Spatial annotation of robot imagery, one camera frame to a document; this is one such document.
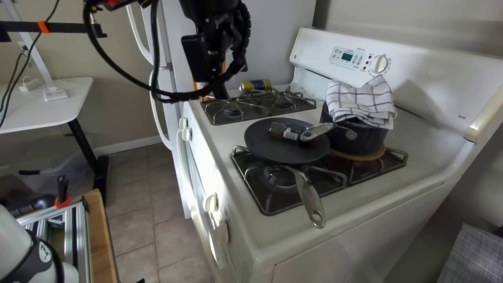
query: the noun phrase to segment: white stove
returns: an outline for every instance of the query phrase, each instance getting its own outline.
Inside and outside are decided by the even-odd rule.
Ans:
[[[393,61],[385,78],[399,113],[385,144],[406,150],[409,160],[404,168],[322,196],[322,229],[313,227],[302,205],[266,215],[256,204],[231,158],[256,119],[214,125],[200,102],[179,105],[182,141],[173,154],[182,158],[181,194],[219,281],[382,281],[494,133],[487,124],[502,122],[495,114],[503,102],[502,78],[494,75],[503,73],[498,59],[307,28],[291,54],[297,69],[289,86],[318,103],[280,116],[319,120],[327,76],[337,75],[329,56],[332,45],[341,43],[379,47]]]

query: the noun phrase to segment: white wall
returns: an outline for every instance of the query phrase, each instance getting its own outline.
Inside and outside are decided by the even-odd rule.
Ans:
[[[318,0],[315,23],[421,45],[503,53],[502,0]]]
[[[318,0],[315,25],[398,42],[503,54],[502,0]],[[387,281],[437,281],[462,223],[487,231],[503,224],[503,127]]]

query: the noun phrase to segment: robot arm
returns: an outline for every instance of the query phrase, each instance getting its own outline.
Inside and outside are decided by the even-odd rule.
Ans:
[[[126,6],[135,0],[88,0],[83,10],[83,20],[91,25],[90,14],[98,10],[98,4],[105,6],[109,10]],[[157,10],[159,0],[138,1],[143,7],[153,4],[153,10]],[[145,84],[116,65],[110,56],[101,48],[96,36],[88,29],[90,39],[104,59],[134,83],[151,89],[162,102],[178,102],[197,98],[200,95],[212,92],[217,98],[228,97],[225,81],[234,73],[247,67],[245,51],[250,40],[252,20],[247,6],[242,0],[179,0],[186,17],[194,20],[197,34],[182,37],[182,47],[190,65],[190,72],[195,81],[201,81],[206,86],[192,92],[167,92],[157,89],[157,78],[149,84]],[[225,69],[227,50],[233,50],[234,61]]]

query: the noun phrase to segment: control panel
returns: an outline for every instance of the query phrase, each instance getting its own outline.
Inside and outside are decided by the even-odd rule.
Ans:
[[[333,72],[341,81],[355,87],[365,84],[373,76],[385,73],[392,65],[392,58],[387,53],[374,53],[366,48],[348,48],[335,45],[330,58]]]

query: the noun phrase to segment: tile floor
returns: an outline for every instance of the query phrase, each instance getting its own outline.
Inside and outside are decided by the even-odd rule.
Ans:
[[[121,283],[214,281],[164,146],[110,155],[105,210]]]

